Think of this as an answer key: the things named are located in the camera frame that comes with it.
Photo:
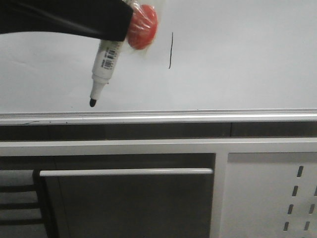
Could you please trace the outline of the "black tapered gripper finger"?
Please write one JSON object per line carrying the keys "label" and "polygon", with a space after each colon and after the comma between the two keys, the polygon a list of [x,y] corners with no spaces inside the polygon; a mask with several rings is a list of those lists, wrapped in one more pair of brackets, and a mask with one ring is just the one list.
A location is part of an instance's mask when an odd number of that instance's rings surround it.
{"label": "black tapered gripper finger", "polygon": [[122,42],[132,15],[132,7],[122,0],[2,0],[0,32],[53,32]]}

